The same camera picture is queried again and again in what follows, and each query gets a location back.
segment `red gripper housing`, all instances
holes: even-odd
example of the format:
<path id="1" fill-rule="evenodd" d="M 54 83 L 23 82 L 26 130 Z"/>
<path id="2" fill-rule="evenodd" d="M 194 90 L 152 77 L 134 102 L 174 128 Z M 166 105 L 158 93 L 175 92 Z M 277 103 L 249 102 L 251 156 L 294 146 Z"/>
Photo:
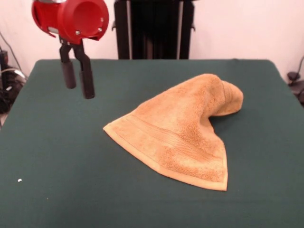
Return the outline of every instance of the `red gripper housing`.
<path id="1" fill-rule="evenodd" d="M 70 43 L 99 40 L 109 25 L 109 11 L 103 0 L 66 0 L 62 3 L 34 1 L 32 15 L 37 26 L 50 36 L 57 31 Z"/>

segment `black metal frame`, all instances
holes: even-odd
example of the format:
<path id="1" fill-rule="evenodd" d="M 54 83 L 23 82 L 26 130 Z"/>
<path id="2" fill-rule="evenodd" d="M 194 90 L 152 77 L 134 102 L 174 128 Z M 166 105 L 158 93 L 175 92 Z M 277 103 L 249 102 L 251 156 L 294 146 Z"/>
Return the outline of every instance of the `black metal frame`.
<path id="1" fill-rule="evenodd" d="M 128 7 L 131 24 L 128 26 Z M 119 59 L 188 59 L 194 6 L 182 5 L 180 48 L 178 56 L 178 26 L 180 1 L 116 0 L 115 28 Z M 129 37 L 132 37 L 130 55 Z"/>

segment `white wall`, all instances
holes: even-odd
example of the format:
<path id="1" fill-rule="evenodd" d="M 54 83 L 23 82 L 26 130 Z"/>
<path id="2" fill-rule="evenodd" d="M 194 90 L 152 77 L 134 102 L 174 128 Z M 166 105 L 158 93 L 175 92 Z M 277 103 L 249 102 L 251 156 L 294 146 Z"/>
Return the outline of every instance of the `white wall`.
<path id="1" fill-rule="evenodd" d="M 105 0 L 114 20 L 114 0 Z M 23 71 L 35 62 L 59 58 L 58 39 L 40 31 L 31 17 L 32 0 L 1 0 L 0 31 L 12 45 Z M 266 58 L 281 76 L 297 70 L 304 55 L 304 0 L 199 0 L 190 58 Z M 99 41 L 87 40 L 91 58 L 117 58 L 115 31 Z"/>

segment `orange towel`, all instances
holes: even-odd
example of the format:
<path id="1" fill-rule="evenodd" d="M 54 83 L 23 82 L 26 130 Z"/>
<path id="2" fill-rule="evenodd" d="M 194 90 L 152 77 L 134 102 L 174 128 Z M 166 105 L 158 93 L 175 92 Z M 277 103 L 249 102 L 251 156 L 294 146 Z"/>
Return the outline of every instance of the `orange towel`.
<path id="1" fill-rule="evenodd" d="M 241 109 L 243 93 L 216 75 L 185 81 L 109 123 L 106 133 L 158 173 L 212 190 L 227 190 L 224 143 L 210 116 Z"/>

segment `table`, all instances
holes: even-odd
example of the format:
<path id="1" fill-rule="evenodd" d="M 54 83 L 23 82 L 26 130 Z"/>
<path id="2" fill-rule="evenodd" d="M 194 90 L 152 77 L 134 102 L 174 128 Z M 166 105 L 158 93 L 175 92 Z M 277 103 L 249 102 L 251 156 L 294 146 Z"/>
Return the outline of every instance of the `table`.
<path id="1" fill-rule="evenodd" d="M 96 98 L 41 60 L 0 132 L 2 228 L 304 227 L 304 111 L 266 60 L 93 60 Z M 245 96 L 212 118 L 228 191 L 154 172 L 102 128 L 190 77 L 214 73 Z"/>

